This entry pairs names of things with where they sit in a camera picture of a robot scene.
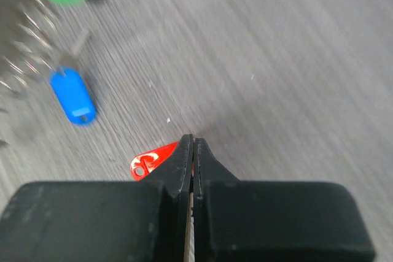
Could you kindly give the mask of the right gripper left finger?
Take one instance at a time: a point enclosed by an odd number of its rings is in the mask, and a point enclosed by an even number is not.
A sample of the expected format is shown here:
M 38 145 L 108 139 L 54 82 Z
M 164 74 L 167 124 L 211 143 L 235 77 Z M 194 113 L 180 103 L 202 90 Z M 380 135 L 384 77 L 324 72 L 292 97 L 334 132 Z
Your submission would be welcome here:
M 186 261 L 193 137 L 138 182 L 39 181 L 1 214 L 2 261 Z

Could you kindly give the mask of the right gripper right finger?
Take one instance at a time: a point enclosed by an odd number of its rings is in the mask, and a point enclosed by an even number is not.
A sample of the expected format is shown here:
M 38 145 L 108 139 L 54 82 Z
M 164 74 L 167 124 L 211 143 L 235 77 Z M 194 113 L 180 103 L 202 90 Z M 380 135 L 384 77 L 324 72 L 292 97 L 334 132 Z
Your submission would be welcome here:
M 373 261 L 352 194 L 332 182 L 237 179 L 203 138 L 193 152 L 197 261 Z

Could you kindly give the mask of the red tag key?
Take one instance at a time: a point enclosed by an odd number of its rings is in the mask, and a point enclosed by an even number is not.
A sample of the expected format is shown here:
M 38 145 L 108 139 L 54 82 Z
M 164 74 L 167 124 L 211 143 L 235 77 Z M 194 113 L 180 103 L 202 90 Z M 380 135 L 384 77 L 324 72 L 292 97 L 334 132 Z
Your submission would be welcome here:
M 159 167 L 175 151 L 178 142 L 161 146 L 135 156 L 130 163 L 130 173 L 135 181 L 142 180 Z

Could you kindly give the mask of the blue tag key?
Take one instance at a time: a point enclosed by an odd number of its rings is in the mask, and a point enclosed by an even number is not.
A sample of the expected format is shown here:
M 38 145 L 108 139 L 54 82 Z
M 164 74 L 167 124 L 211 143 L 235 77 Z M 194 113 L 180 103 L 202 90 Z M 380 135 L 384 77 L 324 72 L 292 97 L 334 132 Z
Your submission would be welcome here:
M 95 120 L 95 105 L 77 71 L 61 68 L 61 72 L 54 72 L 51 76 L 50 86 L 71 123 L 86 126 Z

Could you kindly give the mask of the large metal keyring disc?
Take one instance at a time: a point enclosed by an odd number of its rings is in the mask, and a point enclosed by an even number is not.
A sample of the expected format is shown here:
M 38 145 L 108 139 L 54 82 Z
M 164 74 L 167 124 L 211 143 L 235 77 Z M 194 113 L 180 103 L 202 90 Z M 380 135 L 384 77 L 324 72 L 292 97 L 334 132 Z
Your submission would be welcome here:
M 1 0 L 1 99 L 26 99 L 29 83 L 65 77 L 91 36 L 84 29 L 69 49 L 54 39 L 58 12 L 47 0 Z

